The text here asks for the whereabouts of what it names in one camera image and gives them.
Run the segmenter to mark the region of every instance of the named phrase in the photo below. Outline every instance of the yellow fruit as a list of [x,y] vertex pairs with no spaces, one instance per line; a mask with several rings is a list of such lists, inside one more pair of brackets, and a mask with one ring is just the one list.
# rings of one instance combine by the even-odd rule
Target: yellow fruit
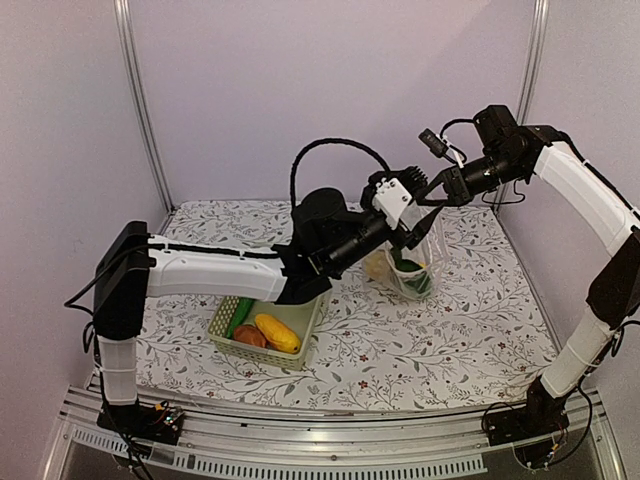
[[364,259],[364,271],[376,281],[382,281],[389,275],[389,262],[382,250],[378,250]]
[[276,350],[291,354],[300,351],[298,336],[273,315],[266,313],[256,315],[256,327]]

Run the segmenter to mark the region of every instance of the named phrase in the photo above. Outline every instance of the white wall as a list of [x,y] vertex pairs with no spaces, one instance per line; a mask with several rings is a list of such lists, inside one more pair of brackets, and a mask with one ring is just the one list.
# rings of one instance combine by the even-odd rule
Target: white wall
[[88,318],[62,302],[126,221],[157,228],[163,212],[113,2],[3,2],[0,32],[0,478],[31,480],[92,363]]
[[[446,163],[418,133],[490,103],[515,111],[533,16],[533,2],[512,0],[140,0],[131,8],[177,202],[287,198],[295,155],[325,136],[435,174]],[[479,154],[472,128],[452,133]],[[322,147],[305,158],[298,192],[334,185],[356,199],[376,169],[361,152]]]
[[[551,2],[542,69],[528,123],[568,132],[580,151],[640,205],[640,8],[635,1]],[[505,207],[507,230],[532,273],[562,341],[607,262],[604,249],[571,207],[535,183],[527,201]],[[640,331],[630,329],[620,356],[596,384],[629,478],[640,478]]]

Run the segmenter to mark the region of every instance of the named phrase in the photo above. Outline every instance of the clear plastic bag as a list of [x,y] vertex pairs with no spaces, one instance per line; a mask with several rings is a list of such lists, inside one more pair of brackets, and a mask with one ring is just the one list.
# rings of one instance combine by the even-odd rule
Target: clear plastic bag
[[[420,218],[427,212],[428,209],[416,207],[413,216]],[[437,218],[427,236],[413,250],[405,248],[401,252],[393,251],[387,242],[367,255],[362,260],[362,266],[369,278],[384,287],[410,300],[424,300],[437,291],[448,260],[442,222]],[[421,268],[414,271],[397,268],[412,264],[413,268],[418,268],[416,265]]]

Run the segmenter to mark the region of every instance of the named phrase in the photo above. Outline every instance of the vertical metal pole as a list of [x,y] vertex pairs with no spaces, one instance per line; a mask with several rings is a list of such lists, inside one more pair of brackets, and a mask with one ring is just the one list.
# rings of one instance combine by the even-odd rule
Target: vertical metal pole
[[147,109],[147,101],[142,87],[142,78],[140,76],[140,66],[136,54],[135,43],[133,40],[133,27],[131,25],[131,14],[129,12],[128,0],[115,0],[116,22],[118,24],[118,33],[120,34],[120,44],[122,46],[122,54],[124,56],[124,64],[129,77],[129,85],[131,87],[131,96],[136,108],[140,133],[153,174],[153,180],[158,188],[160,200],[167,213],[174,210],[175,205],[171,198],[169,183],[164,173],[164,167],[160,160],[158,145],[151,127],[151,117]]
[[[527,53],[524,80],[522,82],[522,90],[520,91],[520,99],[518,100],[518,111],[516,113],[516,121],[519,125],[526,122],[531,101],[533,100],[533,93],[540,69],[540,60],[542,58],[548,16],[549,0],[536,0],[531,36],[529,37],[529,51]],[[494,199],[496,205],[492,207],[496,216],[499,215],[500,203],[504,201],[506,196],[507,187],[506,185],[501,185]]]

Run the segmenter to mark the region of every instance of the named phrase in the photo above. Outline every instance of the black cable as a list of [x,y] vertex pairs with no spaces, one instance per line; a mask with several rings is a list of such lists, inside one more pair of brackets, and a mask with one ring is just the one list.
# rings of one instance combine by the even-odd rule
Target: black cable
[[620,201],[625,204],[625,206],[629,210],[633,211],[633,214],[635,215],[635,217],[640,220],[640,214],[638,212],[636,212],[635,210],[633,210],[633,206],[627,201],[626,198],[624,198],[624,195],[622,195],[618,191],[618,189],[615,187],[615,185],[613,185],[609,180],[607,180],[607,178],[604,175],[602,175],[598,171],[598,169],[596,169],[596,167],[591,165],[591,163],[589,163],[589,161],[586,158],[584,158],[584,156],[580,153],[580,150],[578,150],[578,147],[576,147],[575,143],[573,143],[573,140],[571,139],[569,134],[566,133],[566,132],[558,132],[558,133],[562,137],[562,140],[567,145],[569,145],[569,148],[571,149],[573,154],[578,158],[578,160],[580,160],[584,164],[585,168],[587,170],[589,170],[591,173],[593,173],[598,178],[598,180],[600,180],[602,183],[604,183],[607,186],[607,188],[609,188],[609,190],[611,190],[620,199]]
[[455,161],[454,158],[451,158],[449,155],[447,155],[446,153],[444,155],[442,155],[442,158],[444,158],[447,162],[449,162],[451,165],[457,165],[458,162]]
[[628,320],[624,322],[622,325],[618,327],[616,330],[616,335],[611,339],[611,357],[615,358],[620,351],[620,347],[622,346],[622,340],[624,340],[624,329],[629,325],[640,326],[640,321],[638,320]]
[[509,408],[510,408],[512,411],[514,411],[514,412],[516,411],[516,409],[515,409],[515,408],[513,408],[511,405],[509,405],[507,402],[495,402],[495,403],[492,403],[491,405],[489,405],[489,406],[487,407],[487,409],[484,411],[484,413],[482,414],[482,419],[480,420],[480,428],[482,428],[482,431],[483,431],[486,435],[489,435],[489,431],[487,430],[487,424],[486,424],[486,421],[487,421],[487,415],[489,415],[489,412],[490,412],[491,410],[493,410],[495,407],[498,407],[498,406],[500,406],[500,405],[504,405],[504,406],[506,406],[506,407],[509,407]]
[[518,203],[522,203],[526,200],[527,196],[524,193],[521,193],[517,190],[517,186],[516,183],[518,182],[518,180],[514,180],[513,182],[513,194],[514,195],[518,195],[520,198],[518,198],[518,200],[509,200],[506,202],[490,202],[488,200],[485,199],[485,196],[489,193],[489,192],[484,192],[482,194],[482,197],[480,198],[480,200],[482,200],[484,203],[486,203],[487,205],[491,205],[496,206],[496,205],[517,205]]
[[164,248],[164,245],[160,244],[160,243],[158,243],[158,244],[148,244],[148,245],[138,245],[136,247],[131,247],[131,248],[128,248],[128,249],[123,250],[122,252],[120,252],[107,265],[105,265],[102,268],[102,270],[100,270],[100,273],[98,273],[95,277],[93,277],[93,280],[91,280],[84,287],[82,287],[82,289],[78,293],[76,293],[73,297],[71,297],[69,300],[64,302],[64,304],[63,304],[64,307],[65,308],[75,309],[75,310],[81,310],[81,311],[86,312],[89,315],[93,316],[93,312],[91,310],[89,310],[86,307],[83,307],[82,305],[76,305],[75,302],[77,302],[82,297],[84,297],[86,295],[86,293],[89,290],[91,290],[91,288],[93,288],[93,286],[96,283],[98,283],[98,281],[100,281],[100,279],[107,274],[107,272],[109,272],[114,266],[116,266],[120,262],[122,262],[122,260],[124,260],[128,255],[130,255],[130,254],[132,254],[134,252],[138,252],[138,251],[142,251],[142,250],[148,250],[148,249],[152,249],[152,248],[161,250],[161,249]]
[[557,464],[559,464],[561,462],[564,462],[571,455],[576,453],[578,451],[578,449],[580,448],[580,446],[586,440],[587,436],[589,435],[589,431],[591,430],[591,421],[593,420],[593,403],[591,402],[591,399],[589,398],[589,395],[584,393],[584,390],[582,390],[582,382],[584,381],[584,379],[585,379],[585,377],[582,377],[582,379],[580,380],[580,383],[578,383],[578,391],[580,392],[580,394],[584,397],[584,399],[589,404],[589,419],[587,420],[587,426],[584,429],[584,433],[582,434],[582,437],[580,437],[580,440],[578,440],[578,443],[576,443],[576,445],[571,449],[571,451],[569,451],[569,453],[567,453],[564,457],[559,458],[558,460],[555,460],[555,461],[552,460],[547,465],[546,468],[552,467],[552,466],[557,465]]
[[229,255],[233,257],[246,257],[246,258],[258,258],[258,259],[280,258],[280,255],[275,252],[274,253],[244,252],[241,250],[235,250],[233,248],[225,248],[225,247],[182,245],[180,243],[169,243],[166,247],[169,250],[178,250],[181,252],[215,253],[218,255]]
[[82,349],[84,353],[89,353],[94,336],[95,330],[93,329],[93,322],[89,322],[84,326],[84,330],[82,331]]
[[451,150],[455,150],[456,152],[458,152],[462,156],[462,163],[467,163],[467,154],[466,153],[464,153],[462,150],[460,150],[455,145],[449,144],[449,148]]
[[385,173],[389,173],[391,169],[387,162],[380,156],[378,152],[366,146],[363,143],[356,142],[355,140],[349,140],[347,138],[321,138],[319,140],[315,140],[311,142],[309,145],[300,150],[300,153],[296,156],[293,164],[291,165],[291,176],[289,178],[289,196],[291,198],[291,210],[296,206],[296,174],[298,172],[298,165],[310,150],[319,147],[320,145],[347,145],[349,147],[357,148],[358,150],[362,150],[369,156],[373,157],[373,159],[378,162],[378,164],[382,167]]
[[[151,475],[151,472],[149,472],[149,469],[147,469],[147,466],[144,464],[144,462],[140,458],[140,454],[138,453],[138,450],[137,450],[138,446],[136,442],[133,440],[132,437],[125,435],[120,431],[120,429],[118,428],[118,425],[116,424],[116,422],[113,420],[113,417],[111,416],[111,412],[109,411],[109,407],[108,407],[109,402],[107,402],[107,396],[104,393],[104,378],[102,376],[102,372],[100,372],[100,395],[102,396],[103,409],[107,414],[107,416],[109,417],[109,421],[111,422],[111,425],[113,425],[113,428],[116,430],[116,433],[120,435],[120,438],[122,438],[122,441],[127,446],[127,455],[129,456],[129,465],[132,467],[131,471],[140,480],[154,480],[153,475]],[[142,468],[142,471],[147,476],[146,479],[140,476],[138,472],[135,471],[136,467],[133,466],[133,460],[131,458],[131,455],[133,455],[137,460],[138,465],[140,466],[140,468]]]
[[453,120],[449,120],[440,129],[440,137],[444,135],[444,132],[446,132],[449,127],[453,125],[457,125],[458,123],[474,123],[474,122],[470,118],[454,118]]
[[558,440],[558,445],[566,445],[569,442],[569,431],[565,429],[562,425],[558,424],[560,427],[560,440]]

